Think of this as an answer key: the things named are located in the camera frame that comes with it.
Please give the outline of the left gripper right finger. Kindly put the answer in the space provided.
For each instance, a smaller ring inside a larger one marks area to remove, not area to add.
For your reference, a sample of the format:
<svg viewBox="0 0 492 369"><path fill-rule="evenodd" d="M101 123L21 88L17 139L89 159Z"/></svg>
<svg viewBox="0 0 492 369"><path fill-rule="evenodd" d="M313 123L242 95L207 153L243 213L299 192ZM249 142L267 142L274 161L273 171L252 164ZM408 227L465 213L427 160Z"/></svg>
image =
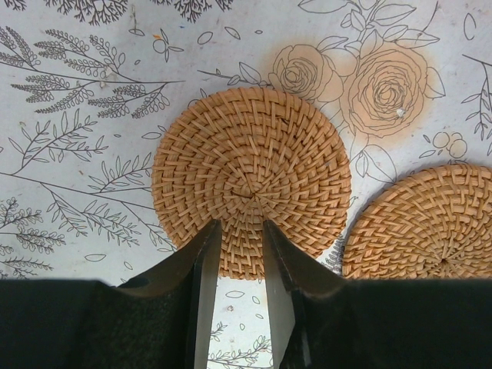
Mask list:
<svg viewBox="0 0 492 369"><path fill-rule="evenodd" d="M307 255L272 221L263 222L264 277L274 368L312 368L323 304L347 282Z"/></svg>

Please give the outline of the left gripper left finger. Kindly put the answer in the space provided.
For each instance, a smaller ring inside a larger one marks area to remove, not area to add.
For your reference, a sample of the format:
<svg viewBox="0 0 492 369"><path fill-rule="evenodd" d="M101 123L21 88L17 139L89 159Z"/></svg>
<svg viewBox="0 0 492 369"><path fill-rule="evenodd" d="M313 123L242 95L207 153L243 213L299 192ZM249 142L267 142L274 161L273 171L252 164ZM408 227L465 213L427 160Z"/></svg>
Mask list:
<svg viewBox="0 0 492 369"><path fill-rule="evenodd" d="M205 368L221 253L221 222L209 221L183 248L116 288L141 309L130 321L138 366Z"/></svg>

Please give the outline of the woven rattan coaster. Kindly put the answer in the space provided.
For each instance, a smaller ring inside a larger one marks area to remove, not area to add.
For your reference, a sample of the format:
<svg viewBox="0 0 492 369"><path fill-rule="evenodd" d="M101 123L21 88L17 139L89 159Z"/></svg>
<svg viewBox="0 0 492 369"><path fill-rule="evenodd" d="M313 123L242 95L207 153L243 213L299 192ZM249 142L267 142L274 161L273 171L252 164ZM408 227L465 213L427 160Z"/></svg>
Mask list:
<svg viewBox="0 0 492 369"><path fill-rule="evenodd" d="M264 277L266 220L311 257L334 243L347 222L351 171L336 128L311 103L233 88L171 124L155 154L151 194L176 247L218 220L220 274L254 280Z"/></svg>
<svg viewBox="0 0 492 369"><path fill-rule="evenodd" d="M355 221L349 279L490 278L491 170L428 168L389 187Z"/></svg>

